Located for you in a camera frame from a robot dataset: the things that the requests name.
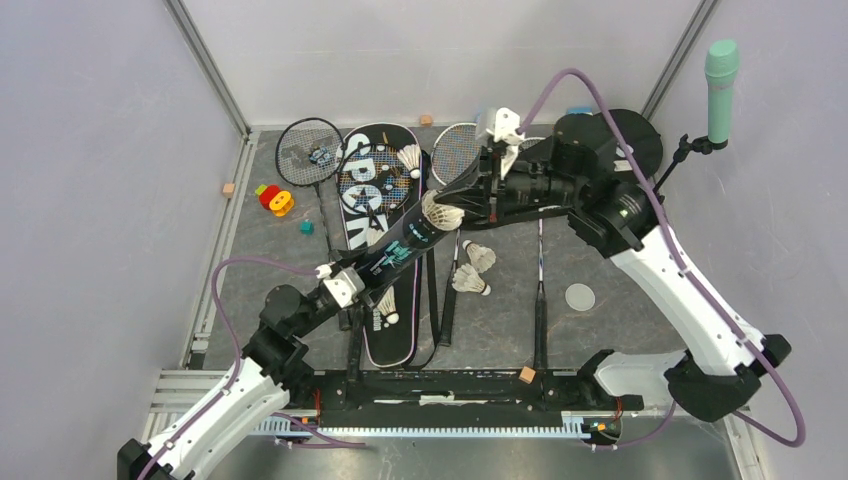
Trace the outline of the black shuttlecock tube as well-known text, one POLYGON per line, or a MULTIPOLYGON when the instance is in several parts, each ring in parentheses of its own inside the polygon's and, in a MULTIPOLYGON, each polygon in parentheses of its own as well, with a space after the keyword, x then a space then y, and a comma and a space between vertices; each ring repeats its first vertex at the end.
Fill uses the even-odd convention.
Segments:
POLYGON ((384 288, 462 223, 463 211, 434 201, 429 191, 353 263, 361 277, 384 288))

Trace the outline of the white shuttlecock floor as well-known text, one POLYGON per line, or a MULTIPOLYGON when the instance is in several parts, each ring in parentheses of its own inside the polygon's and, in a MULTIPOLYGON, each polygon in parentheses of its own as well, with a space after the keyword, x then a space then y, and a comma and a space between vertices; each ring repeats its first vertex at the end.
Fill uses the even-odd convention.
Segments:
POLYGON ((494 266, 497 261, 495 252, 484 245, 472 240, 464 240, 461 244, 466 252, 471 266, 478 272, 483 273, 494 266))

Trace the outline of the translucent tube lid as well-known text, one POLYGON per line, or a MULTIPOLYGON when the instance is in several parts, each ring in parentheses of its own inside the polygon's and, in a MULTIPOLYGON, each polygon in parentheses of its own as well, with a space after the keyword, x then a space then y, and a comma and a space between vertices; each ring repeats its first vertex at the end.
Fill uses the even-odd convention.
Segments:
POLYGON ((573 283, 569 285, 564 294, 567 305, 575 311, 586 312, 591 310, 596 303, 594 291, 586 284, 573 283))

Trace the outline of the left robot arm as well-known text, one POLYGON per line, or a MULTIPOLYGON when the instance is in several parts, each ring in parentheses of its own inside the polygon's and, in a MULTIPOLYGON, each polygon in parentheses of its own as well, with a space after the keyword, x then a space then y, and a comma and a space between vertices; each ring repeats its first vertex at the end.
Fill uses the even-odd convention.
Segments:
POLYGON ((260 325, 234 364, 160 434, 127 441, 117 454, 117 478, 205 479, 272 414, 312 399, 314 371, 301 339, 366 290, 351 267, 322 266, 317 274, 320 281, 308 294, 291 285, 267 294, 260 325))

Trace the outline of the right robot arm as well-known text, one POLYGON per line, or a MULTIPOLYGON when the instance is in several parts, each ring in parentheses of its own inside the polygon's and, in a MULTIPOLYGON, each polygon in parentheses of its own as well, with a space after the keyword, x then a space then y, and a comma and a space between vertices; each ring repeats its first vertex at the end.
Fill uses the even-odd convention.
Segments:
POLYGON ((639 113, 560 118, 549 136, 491 144, 490 131, 461 123, 432 154, 435 178, 465 211, 463 229, 487 230, 563 216, 575 234, 630 277, 684 342, 666 354, 603 350, 581 369, 580 400, 656 394, 707 422, 736 414, 789 355, 789 342, 747 323, 685 257, 640 175, 662 157, 659 133, 639 113))

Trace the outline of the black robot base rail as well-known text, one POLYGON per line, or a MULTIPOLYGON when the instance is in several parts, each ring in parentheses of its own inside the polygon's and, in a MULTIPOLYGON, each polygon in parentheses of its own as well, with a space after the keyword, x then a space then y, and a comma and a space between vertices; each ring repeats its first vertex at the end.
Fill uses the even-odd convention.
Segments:
POLYGON ((324 427, 554 427, 562 413, 641 411, 643 398, 613 397, 574 370, 550 369, 525 382, 517 370, 319 371, 293 393, 291 409, 314 409, 324 427))

